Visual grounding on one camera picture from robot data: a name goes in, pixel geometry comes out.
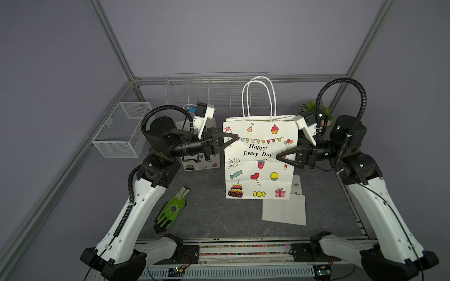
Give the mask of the white party paper bag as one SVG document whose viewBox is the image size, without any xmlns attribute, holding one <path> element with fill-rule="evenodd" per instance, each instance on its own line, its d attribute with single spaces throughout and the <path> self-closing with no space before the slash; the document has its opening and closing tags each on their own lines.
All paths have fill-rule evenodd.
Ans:
<svg viewBox="0 0 450 281">
<path fill-rule="evenodd" d="M 305 196 L 302 194 L 301 179 L 298 175 L 292 178 L 292 186 L 288 200 L 263 200 L 262 220 L 306 226 Z"/>
</svg>

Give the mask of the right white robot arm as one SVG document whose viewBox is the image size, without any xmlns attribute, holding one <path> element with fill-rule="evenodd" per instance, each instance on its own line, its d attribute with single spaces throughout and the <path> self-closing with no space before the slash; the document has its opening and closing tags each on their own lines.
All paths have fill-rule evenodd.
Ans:
<svg viewBox="0 0 450 281">
<path fill-rule="evenodd" d="M 328 140 L 300 137 L 295 148 L 276 156 L 286 166 L 300 169 L 313 169 L 318 161 L 329 160 L 341 185 L 362 209 L 377 240 L 364 244 L 323 231 L 311 237 L 304 251 L 316 261 L 337 258 L 352 263 L 373 281 L 423 277 L 425 270 L 439 264 L 439 259 L 416 240 L 393 203 L 376 161 L 360 151 L 366 132 L 360 120 L 342 115 L 335 121 Z"/>
</svg>

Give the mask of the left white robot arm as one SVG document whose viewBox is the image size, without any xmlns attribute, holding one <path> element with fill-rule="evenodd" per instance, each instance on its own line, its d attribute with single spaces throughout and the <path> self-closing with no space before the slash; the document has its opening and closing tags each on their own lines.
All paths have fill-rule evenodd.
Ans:
<svg viewBox="0 0 450 281">
<path fill-rule="evenodd" d="M 198 153 L 215 155 L 239 139 L 215 128 L 191 134 L 177 129 L 170 117 L 153 120 L 150 126 L 144 126 L 144 132 L 151 150 L 128 176 L 128 201 L 105 237 L 80 257 L 107 281 L 136 281 L 148 264 L 181 258 L 183 241 L 178 237 L 166 234 L 139 251 L 135 248 L 139 233 L 178 173 L 179 158 Z"/>
</svg>

